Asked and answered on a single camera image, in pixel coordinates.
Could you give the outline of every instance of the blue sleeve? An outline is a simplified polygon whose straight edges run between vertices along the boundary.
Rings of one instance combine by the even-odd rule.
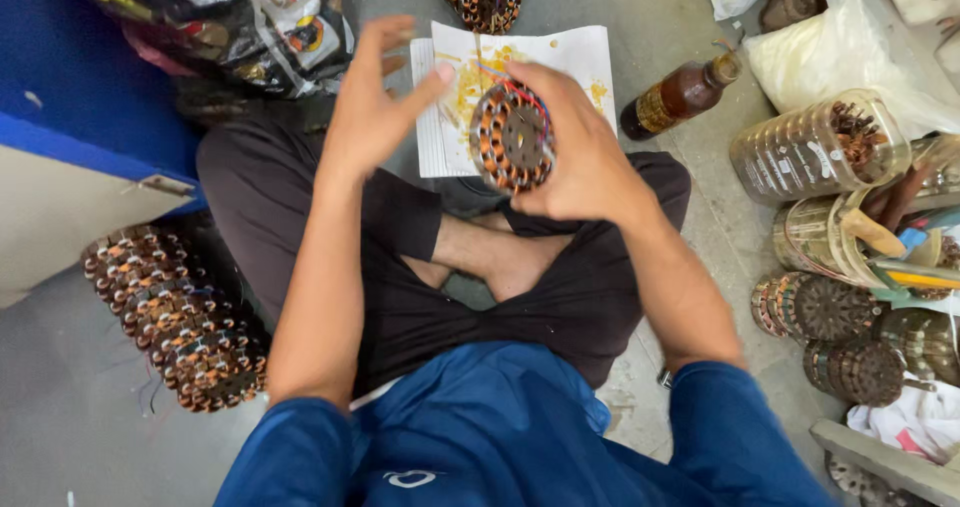
[[[754,378],[722,363],[680,369],[670,465],[729,505],[836,505],[793,450]]]
[[[352,454],[351,427],[333,404],[285,400],[250,433],[214,505],[342,505]]]

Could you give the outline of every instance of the hand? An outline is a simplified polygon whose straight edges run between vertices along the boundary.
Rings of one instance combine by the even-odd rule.
[[[506,71],[546,104],[557,154],[546,183],[515,196],[510,203],[514,209],[559,220],[603,218],[622,223],[638,195],[653,197],[620,150],[610,124],[576,81],[535,64],[508,63]]]
[[[405,61],[399,56],[384,59],[383,54],[409,44],[414,24],[410,16],[392,16],[364,25],[323,144],[318,171],[326,169],[324,179],[362,183],[390,158],[420,113],[453,81],[453,67],[441,65],[401,101],[384,92],[383,76],[402,68]]]

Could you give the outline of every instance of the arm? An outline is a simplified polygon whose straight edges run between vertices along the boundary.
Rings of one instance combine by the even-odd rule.
[[[400,102],[386,95],[381,77],[402,66],[402,58],[383,60],[383,53],[408,43],[413,27],[410,17],[368,22],[343,78],[270,350],[271,405],[294,397],[319,397],[345,410],[351,401],[363,333],[363,183],[453,78],[450,67],[441,68]]]
[[[676,373],[698,361],[745,368],[730,306],[580,86],[537,65],[512,64],[507,71],[546,102],[557,138],[557,163],[547,183],[512,205],[555,219],[617,224],[668,369]]]

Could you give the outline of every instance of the black plastic bag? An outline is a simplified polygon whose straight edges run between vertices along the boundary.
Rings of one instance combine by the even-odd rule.
[[[342,0],[94,1],[144,59],[251,96],[324,91],[354,50]]]

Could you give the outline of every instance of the person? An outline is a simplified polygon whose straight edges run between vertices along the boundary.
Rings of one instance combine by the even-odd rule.
[[[398,63],[383,54],[413,26],[365,25],[322,149],[270,115],[200,148],[214,218],[280,318],[270,408],[216,505],[832,504],[680,237],[690,178],[668,155],[625,156],[573,80],[507,66],[549,107],[557,161],[495,214],[444,215],[378,170],[453,79],[443,66],[400,101],[384,93]],[[499,304],[444,296],[450,268]],[[604,439],[594,396],[641,301],[675,374],[669,464]]]

